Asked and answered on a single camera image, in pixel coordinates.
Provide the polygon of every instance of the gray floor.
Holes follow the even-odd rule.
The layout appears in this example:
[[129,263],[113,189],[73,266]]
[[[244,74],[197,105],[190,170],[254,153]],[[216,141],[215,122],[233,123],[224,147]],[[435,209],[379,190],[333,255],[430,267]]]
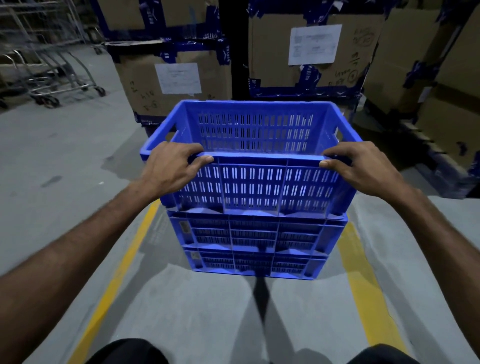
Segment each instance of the gray floor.
[[[111,199],[142,163],[144,132],[108,55],[77,53],[108,95],[27,103],[0,115],[0,272],[5,272]],[[434,196],[415,170],[407,179],[477,246],[478,200]],[[390,312],[422,363],[477,363],[404,223],[377,198],[358,194],[349,211]],[[140,215],[28,363],[64,363],[131,242]],[[365,338],[337,249],[318,280],[193,273],[161,207],[91,351],[143,337],[172,363],[346,363]]]

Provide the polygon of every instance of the person's left arm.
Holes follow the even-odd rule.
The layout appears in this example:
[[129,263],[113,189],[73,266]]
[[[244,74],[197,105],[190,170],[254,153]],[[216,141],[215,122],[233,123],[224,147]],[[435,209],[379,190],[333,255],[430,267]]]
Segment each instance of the person's left arm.
[[181,189],[213,161],[200,144],[163,142],[139,180],[72,230],[0,278],[0,358],[21,363],[47,337],[133,219],[160,196]]

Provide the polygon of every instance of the blue plastic crate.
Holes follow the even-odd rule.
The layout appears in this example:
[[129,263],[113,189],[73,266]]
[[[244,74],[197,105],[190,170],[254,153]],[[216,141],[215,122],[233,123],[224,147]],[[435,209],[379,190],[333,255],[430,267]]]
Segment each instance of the blue plastic crate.
[[327,257],[348,222],[336,219],[168,212],[183,248]]
[[243,276],[312,280],[317,278],[326,262],[325,257],[302,255],[194,248],[184,250],[194,271]]
[[361,141],[334,103],[184,100],[142,147],[143,160],[173,126],[172,142],[201,143],[215,160],[161,198],[171,210],[318,218],[341,216],[355,194],[318,167],[339,140]]

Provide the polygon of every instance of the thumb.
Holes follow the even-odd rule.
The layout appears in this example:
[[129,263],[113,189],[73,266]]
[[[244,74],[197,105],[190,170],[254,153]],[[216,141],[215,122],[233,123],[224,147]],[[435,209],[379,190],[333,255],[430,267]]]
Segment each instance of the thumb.
[[195,176],[195,174],[197,174],[197,172],[200,170],[201,167],[206,166],[208,163],[212,163],[212,162],[213,162],[212,156],[197,157],[193,160],[192,164],[187,167],[187,169],[189,173]]
[[347,166],[345,163],[338,159],[324,159],[320,161],[319,167],[327,168],[328,170],[334,170],[343,178],[348,178],[350,175],[351,167]]

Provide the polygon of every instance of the yellow floor line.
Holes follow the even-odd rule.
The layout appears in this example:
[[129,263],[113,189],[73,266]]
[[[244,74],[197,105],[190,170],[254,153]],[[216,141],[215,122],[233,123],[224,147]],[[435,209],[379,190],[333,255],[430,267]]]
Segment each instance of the yellow floor line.
[[365,256],[357,230],[351,222],[345,227],[337,246],[368,343],[388,344],[408,354],[398,327],[388,312],[382,289]]
[[148,228],[152,224],[153,218],[155,217],[159,206],[160,200],[156,200],[150,205],[147,214],[145,215],[142,223],[140,224],[140,227],[137,230],[137,233],[135,234],[135,237],[133,238],[132,243],[128,247],[127,253],[123,257],[120,265],[115,271],[113,278],[110,281],[110,284],[105,290],[105,293],[100,299],[100,302],[98,303],[95,312],[90,318],[90,322],[88,323],[88,326],[84,334],[82,335],[82,338],[80,339],[77,347],[75,348],[75,351],[70,357],[70,360],[68,361],[69,364],[85,363],[88,351],[90,350],[90,346],[92,345],[92,342],[97,335],[98,330],[100,329],[100,326],[103,319],[105,318],[105,315],[108,312],[108,309],[110,308],[115,297],[117,296],[117,292],[121,286],[123,277],[127,273],[130,264],[132,264],[133,258],[137,254],[138,248],[140,247],[140,244],[142,243],[145,235],[147,234]]

